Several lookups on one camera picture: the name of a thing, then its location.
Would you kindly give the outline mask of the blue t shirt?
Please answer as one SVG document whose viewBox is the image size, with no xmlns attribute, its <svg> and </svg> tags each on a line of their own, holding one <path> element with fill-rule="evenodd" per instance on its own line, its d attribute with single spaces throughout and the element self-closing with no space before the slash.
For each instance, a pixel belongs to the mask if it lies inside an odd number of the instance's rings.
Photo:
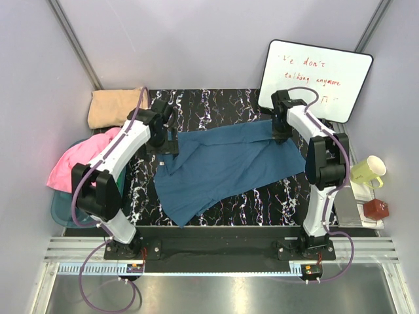
<svg viewBox="0 0 419 314">
<path fill-rule="evenodd" d="M 164 213 L 180 227 L 227 197 L 305 168 L 292 139 L 273 139 L 269 120 L 183 132 L 178 145 L 178 155 L 158 156 L 154 184 Z"/>
</svg>

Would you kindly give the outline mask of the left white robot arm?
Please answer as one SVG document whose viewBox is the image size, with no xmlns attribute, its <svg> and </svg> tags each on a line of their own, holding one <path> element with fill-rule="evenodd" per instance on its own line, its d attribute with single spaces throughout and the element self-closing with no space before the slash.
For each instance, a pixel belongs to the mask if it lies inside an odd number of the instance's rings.
<svg viewBox="0 0 419 314">
<path fill-rule="evenodd" d="M 76 212 L 82 211 L 93 225 L 105 230 L 112 253 L 134 259 L 145 252 L 140 232 L 122 212 L 122 196 L 117 179 L 137 153 L 174 155 L 179 153 L 176 131 L 170 126 L 172 106 L 161 99 L 149 110 L 135 108 L 118 135 L 87 164 L 77 163 L 71 170 L 71 216 L 79 225 Z"/>
</svg>

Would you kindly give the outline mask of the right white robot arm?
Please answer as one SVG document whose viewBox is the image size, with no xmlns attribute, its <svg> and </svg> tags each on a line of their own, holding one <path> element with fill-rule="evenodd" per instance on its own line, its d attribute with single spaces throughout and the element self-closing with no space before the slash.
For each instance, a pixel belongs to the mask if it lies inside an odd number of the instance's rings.
<svg viewBox="0 0 419 314">
<path fill-rule="evenodd" d="M 271 95 L 272 133 L 282 144 L 297 131 L 308 144 L 305 176 L 310 184 L 310 199 L 300 234 L 290 253 L 303 259 L 316 259 L 332 252 L 329 221 L 338 191 L 345 187 L 349 173 L 349 139 L 335 133 L 316 118 L 301 99 L 291 99 L 288 90 Z"/>
</svg>

